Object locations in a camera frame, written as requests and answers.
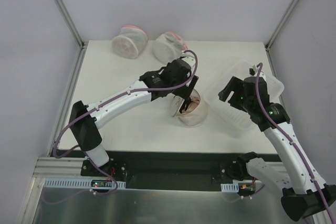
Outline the white mesh laundry bag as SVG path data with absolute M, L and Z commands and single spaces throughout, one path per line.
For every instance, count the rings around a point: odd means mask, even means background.
M 204 122 L 208 115 L 208 108 L 202 96 L 194 89 L 187 101 L 175 95 L 169 114 L 171 117 L 178 118 L 184 125 L 194 127 Z

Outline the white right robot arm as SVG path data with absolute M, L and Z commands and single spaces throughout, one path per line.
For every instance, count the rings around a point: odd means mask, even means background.
M 244 80 L 232 77 L 218 97 L 248 113 L 251 121 L 270 140 L 288 174 L 280 174 L 258 154 L 249 152 L 237 157 L 227 169 L 227 175 L 236 180 L 250 177 L 260 180 L 279 194 L 285 213 L 293 221 L 327 211 L 331 222 L 335 223 L 330 209 L 335 202 L 335 185 L 328 185 L 309 161 L 286 110 L 281 104 L 270 101 L 266 81 L 260 77 Z

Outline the pink bra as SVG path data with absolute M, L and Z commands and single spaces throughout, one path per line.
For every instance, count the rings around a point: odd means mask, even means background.
M 188 107 L 187 112 L 183 113 L 183 114 L 189 114 L 189 113 L 193 112 L 199 106 L 199 104 L 201 102 L 201 98 L 200 97 L 191 96 L 190 98 L 192 100 L 192 103 Z

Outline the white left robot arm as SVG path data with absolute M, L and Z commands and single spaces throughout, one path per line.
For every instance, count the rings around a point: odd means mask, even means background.
M 160 70 L 146 72 L 115 95 L 87 105 L 78 101 L 72 106 L 70 129 L 80 149 L 93 161 L 94 172 L 106 176 L 111 170 L 99 130 L 124 112 L 170 93 L 188 101 L 198 81 L 196 68 L 195 58 L 181 57 Z

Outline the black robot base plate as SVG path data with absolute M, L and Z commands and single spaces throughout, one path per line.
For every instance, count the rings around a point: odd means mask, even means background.
M 239 177 L 240 153 L 108 151 L 102 170 L 127 189 L 220 191 Z

